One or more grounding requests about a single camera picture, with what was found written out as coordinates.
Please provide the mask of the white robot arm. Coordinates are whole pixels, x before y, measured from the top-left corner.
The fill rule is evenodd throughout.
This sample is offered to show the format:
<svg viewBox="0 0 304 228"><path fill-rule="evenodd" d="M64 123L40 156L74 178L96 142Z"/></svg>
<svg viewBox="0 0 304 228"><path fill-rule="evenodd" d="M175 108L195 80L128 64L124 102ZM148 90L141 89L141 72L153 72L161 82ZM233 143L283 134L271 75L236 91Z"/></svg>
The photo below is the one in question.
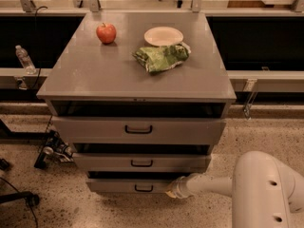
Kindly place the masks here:
<svg viewBox="0 0 304 228"><path fill-rule="evenodd" d="M290 214L304 209L304 177L260 151L240 156L231 177L194 173L166 190L173 199L208 192L232 199L233 228L292 228Z"/></svg>

